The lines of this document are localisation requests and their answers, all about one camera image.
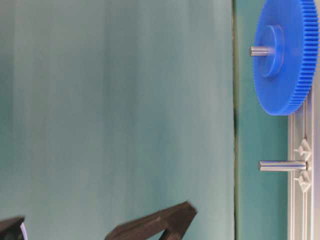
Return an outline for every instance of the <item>teal background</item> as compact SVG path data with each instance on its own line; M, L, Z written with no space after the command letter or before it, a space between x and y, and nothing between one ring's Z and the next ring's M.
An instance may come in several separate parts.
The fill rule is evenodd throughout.
M287 239L287 173L258 171L258 161L288 158L288 118L264 113L253 82L249 47L263 4L233 1L237 240Z
M190 200L185 239L234 239L231 1L2 0L0 39L1 219L98 240Z

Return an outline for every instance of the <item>blue gear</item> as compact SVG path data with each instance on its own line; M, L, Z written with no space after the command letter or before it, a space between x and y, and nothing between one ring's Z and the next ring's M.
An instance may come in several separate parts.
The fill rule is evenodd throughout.
M255 46L273 51L253 59L258 100L269 115L298 110L312 86L317 67L319 26L314 0L266 0Z

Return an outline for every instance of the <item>gear teeth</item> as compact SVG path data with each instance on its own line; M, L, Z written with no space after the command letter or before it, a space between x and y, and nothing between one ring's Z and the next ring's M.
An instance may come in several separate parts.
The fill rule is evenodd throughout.
M319 50L319 19L314 0L300 0L304 22L303 59L295 90L281 115L289 115L300 108L307 97L317 67Z

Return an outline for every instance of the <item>metal shaft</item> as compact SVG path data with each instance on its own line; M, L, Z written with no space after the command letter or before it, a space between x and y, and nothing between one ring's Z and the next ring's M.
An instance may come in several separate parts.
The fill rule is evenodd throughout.
M270 53L271 53L270 49L268 47L266 47L266 46L251 46L249 48L249 55L251 57L267 56Z
M259 170L262 172L292 172L306 170L305 161L260 161Z

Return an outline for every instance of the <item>teal wall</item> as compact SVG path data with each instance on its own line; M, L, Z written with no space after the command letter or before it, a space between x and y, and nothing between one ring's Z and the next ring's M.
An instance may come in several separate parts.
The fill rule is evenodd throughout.
M190 200L185 239L234 239L232 6L2 0L0 218L103 239Z
M258 162L286 160L287 117L269 116L258 103L249 47L263 0L234 0L236 116L236 239L287 239L287 174L259 172Z

